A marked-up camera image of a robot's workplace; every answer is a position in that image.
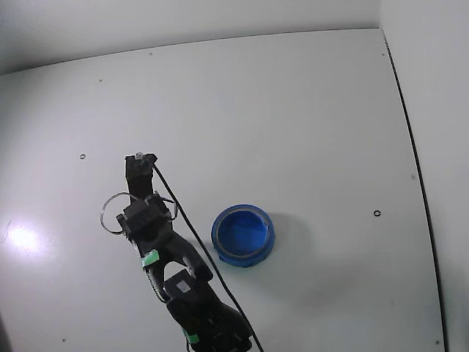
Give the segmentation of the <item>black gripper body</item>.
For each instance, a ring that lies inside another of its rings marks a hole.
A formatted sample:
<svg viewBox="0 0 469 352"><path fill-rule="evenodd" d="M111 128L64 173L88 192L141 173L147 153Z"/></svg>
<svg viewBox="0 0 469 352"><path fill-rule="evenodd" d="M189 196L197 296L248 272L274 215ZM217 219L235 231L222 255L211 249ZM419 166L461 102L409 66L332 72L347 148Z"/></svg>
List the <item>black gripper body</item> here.
<svg viewBox="0 0 469 352"><path fill-rule="evenodd" d="M173 200L160 195L133 200L116 217L125 237L134 243L153 241L161 231L171 230L174 217L167 203L173 204L177 210Z"/></svg>

